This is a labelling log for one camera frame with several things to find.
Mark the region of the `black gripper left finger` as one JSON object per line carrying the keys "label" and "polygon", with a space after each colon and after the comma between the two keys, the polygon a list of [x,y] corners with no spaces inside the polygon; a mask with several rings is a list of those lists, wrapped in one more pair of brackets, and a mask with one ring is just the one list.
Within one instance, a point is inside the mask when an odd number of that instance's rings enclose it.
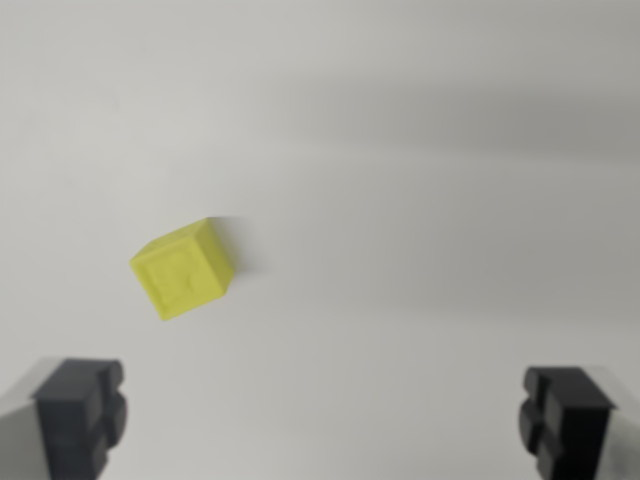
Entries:
{"label": "black gripper left finger", "polygon": [[48,357],[1,394],[3,479],[97,479],[128,405],[115,359]]}

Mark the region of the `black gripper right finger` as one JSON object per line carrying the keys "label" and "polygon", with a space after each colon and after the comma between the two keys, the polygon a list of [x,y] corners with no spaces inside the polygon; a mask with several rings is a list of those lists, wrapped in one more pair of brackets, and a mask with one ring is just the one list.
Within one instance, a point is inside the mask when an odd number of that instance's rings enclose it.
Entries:
{"label": "black gripper right finger", "polygon": [[637,479],[639,396],[602,367],[531,366],[519,435],[545,480]]}

